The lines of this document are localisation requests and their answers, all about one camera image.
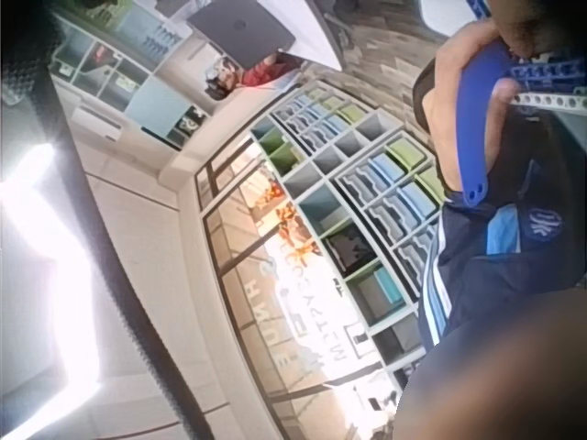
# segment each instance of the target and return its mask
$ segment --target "person in red shirt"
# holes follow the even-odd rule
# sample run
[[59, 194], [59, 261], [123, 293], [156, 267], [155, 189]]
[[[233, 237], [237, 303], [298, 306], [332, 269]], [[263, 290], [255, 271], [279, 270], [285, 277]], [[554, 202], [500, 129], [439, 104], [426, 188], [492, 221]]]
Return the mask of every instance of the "person in red shirt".
[[205, 92], [216, 101], [222, 101], [239, 87], [259, 87], [271, 83], [301, 65], [299, 59], [282, 52], [272, 54], [247, 71], [223, 58], [216, 64], [213, 77], [206, 79], [208, 87]]

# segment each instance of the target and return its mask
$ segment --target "blue lego piece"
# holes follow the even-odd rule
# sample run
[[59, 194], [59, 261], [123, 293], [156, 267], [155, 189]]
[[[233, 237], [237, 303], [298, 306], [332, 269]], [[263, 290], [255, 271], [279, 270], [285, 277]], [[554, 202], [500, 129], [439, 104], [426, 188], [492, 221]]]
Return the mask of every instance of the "blue lego piece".
[[492, 16], [489, 7], [487, 7], [483, 0], [467, 0], [467, 3], [471, 7], [473, 14], [475, 14], [478, 20]]
[[457, 96], [457, 153], [463, 198], [476, 206], [487, 194], [485, 119], [495, 83], [513, 67], [514, 60], [502, 41], [486, 46], [461, 75]]
[[585, 59], [522, 64], [510, 72], [518, 81], [577, 80], [585, 77]]

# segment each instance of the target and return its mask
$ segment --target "jacket logo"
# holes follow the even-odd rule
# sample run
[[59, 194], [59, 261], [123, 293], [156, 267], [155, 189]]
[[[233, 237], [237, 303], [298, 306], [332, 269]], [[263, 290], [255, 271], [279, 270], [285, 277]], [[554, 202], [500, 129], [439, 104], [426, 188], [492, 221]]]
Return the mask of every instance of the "jacket logo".
[[532, 237], [541, 241], [548, 241], [556, 237], [562, 230], [562, 218], [554, 211], [533, 208], [528, 213]]

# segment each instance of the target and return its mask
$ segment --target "red shirt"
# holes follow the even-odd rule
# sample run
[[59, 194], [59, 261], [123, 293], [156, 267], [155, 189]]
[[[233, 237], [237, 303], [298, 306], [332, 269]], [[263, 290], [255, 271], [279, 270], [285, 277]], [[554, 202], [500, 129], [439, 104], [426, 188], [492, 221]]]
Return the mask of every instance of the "red shirt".
[[240, 83], [246, 87], [257, 87], [284, 76], [285, 73], [297, 69], [299, 61], [293, 57], [280, 57], [275, 64], [265, 64], [264, 61], [257, 64], [252, 69], [245, 71]]

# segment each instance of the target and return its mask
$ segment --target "blue handle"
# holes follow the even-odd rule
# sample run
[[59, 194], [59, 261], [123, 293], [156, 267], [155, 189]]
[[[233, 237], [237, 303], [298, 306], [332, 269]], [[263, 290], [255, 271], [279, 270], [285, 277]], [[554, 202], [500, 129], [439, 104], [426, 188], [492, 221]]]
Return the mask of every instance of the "blue handle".
[[487, 195], [485, 122], [493, 87], [515, 65], [502, 41], [485, 47], [467, 65], [457, 98], [457, 151], [463, 198], [477, 206]]

